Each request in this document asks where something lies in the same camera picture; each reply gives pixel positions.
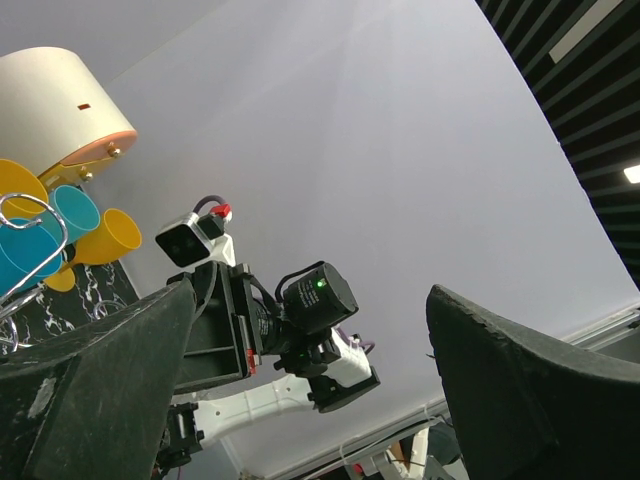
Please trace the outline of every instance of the marble surface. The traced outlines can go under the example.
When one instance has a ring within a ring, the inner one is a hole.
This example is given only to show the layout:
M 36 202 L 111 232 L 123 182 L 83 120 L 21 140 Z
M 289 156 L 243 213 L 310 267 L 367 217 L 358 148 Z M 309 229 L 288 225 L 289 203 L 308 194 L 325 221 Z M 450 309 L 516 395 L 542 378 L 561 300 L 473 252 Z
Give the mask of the marble surface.
M 45 289 L 13 316 L 20 342 L 40 343 L 95 321 L 93 310 L 102 300 L 129 305 L 138 299 L 119 262 L 78 265 L 74 272 L 76 285 L 73 290 L 59 293 Z M 107 313 L 114 310 L 114 307 L 108 307 Z M 6 324 L 0 326 L 0 336 L 10 336 Z M 2 346 L 2 353 L 6 353 L 6 348 Z

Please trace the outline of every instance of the white backdrop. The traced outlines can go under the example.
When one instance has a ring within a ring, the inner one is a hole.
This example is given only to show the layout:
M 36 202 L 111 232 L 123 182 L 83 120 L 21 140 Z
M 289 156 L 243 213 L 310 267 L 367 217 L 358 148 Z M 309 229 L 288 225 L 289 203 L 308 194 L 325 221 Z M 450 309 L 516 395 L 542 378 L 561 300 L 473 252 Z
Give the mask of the white backdrop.
M 104 5 L 65 5 L 74 1 Z M 143 294 L 164 284 L 174 268 L 155 233 L 218 193 L 233 204 L 241 261 L 271 287 L 332 262 L 361 307 L 345 329 L 378 343 L 383 384 L 357 403 L 232 436 L 252 473 L 285 469 L 440 393 L 425 356 L 434 283 L 554 335 L 638 300 L 473 0 L 231 0 L 186 13 L 174 2 L 104 12 L 101 25 L 131 25 L 105 44 L 45 22 L 52 44 L 77 45 L 102 69 L 139 130 L 90 189 L 140 224 L 146 243 L 125 260 L 134 283 Z M 18 8 L 13 18 L 27 19 Z M 255 381 L 275 377 L 267 367 Z

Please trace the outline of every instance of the ceiling light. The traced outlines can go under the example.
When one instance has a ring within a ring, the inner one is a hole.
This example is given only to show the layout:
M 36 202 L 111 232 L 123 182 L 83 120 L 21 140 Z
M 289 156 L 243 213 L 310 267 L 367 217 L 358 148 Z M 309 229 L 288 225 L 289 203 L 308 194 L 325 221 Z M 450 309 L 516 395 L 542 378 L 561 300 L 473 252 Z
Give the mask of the ceiling light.
M 625 168 L 624 174 L 631 183 L 640 183 L 640 165 Z

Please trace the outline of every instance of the white ceiling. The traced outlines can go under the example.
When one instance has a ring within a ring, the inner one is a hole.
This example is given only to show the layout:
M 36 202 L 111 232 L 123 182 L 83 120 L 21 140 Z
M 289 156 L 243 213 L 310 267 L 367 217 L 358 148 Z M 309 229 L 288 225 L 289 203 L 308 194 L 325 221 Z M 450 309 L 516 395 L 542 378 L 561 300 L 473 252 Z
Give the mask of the white ceiling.
M 229 0 L 2 0 L 0 55 L 76 52 L 105 84 Z

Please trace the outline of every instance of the metal frame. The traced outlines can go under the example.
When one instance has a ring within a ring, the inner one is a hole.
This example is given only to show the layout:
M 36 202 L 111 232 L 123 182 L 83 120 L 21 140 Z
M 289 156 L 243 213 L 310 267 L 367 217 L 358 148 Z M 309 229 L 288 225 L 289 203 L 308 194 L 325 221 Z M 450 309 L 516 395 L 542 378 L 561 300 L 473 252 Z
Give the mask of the metal frame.
M 58 223 L 58 225 L 60 226 L 60 230 L 62 232 L 62 241 L 60 242 L 60 245 L 58 246 L 58 248 L 56 248 L 54 252 L 51 255 L 49 255 L 46 259 L 44 259 L 40 263 L 40 265 L 38 265 L 36 268 L 31 270 L 29 273 L 27 273 L 18 283 L 16 283 L 13 287 L 11 287 L 7 293 L 0 296 L 0 322 L 9 324 L 9 329 L 11 330 L 11 339 L 3 338 L 1 339 L 0 343 L 5 343 L 5 344 L 9 343 L 11 346 L 11 352 L 15 352 L 20 347 L 28 347 L 31 345 L 20 343 L 20 339 L 18 338 L 18 328 L 16 327 L 15 322 L 11 318 L 11 315 L 17 312 L 18 310 L 20 310 L 25 305 L 27 305 L 29 302 L 33 301 L 42 290 L 36 288 L 31 292 L 28 292 L 26 295 L 14 300 L 5 308 L 2 308 L 2 304 L 5 301 L 7 301 L 14 293 L 20 290 L 20 288 L 23 285 L 25 285 L 29 280 L 31 280 L 36 275 L 36 273 L 42 270 L 50 261 L 54 260 L 58 255 L 60 255 L 60 253 L 62 253 L 64 248 L 67 246 L 67 243 L 69 242 L 69 231 L 67 230 L 67 226 L 65 225 L 62 217 L 58 214 L 58 212 L 56 212 L 51 207 L 51 205 L 49 205 L 43 200 L 40 200 L 39 198 L 36 198 L 32 195 L 27 195 L 25 193 L 7 193 L 6 195 L 2 195 L 0 197 L 0 224 L 5 225 L 6 227 L 11 228 L 13 230 L 25 230 L 27 228 L 35 227 L 40 223 L 42 223 L 42 220 L 40 220 L 39 218 L 32 220 L 30 222 L 27 222 L 24 225 L 17 225 L 15 223 L 12 223 L 11 220 L 5 217 L 4 214 L 2 213 L 2 204 L 8 200 L 11 200 L 12 198 L 23 198 L 25 200 L 30 200 L 32 202 L 37 203 L 41 207 L 43 207 L 45 210 L 51 213 L 51 215 L 53 215 L 54 220 Z

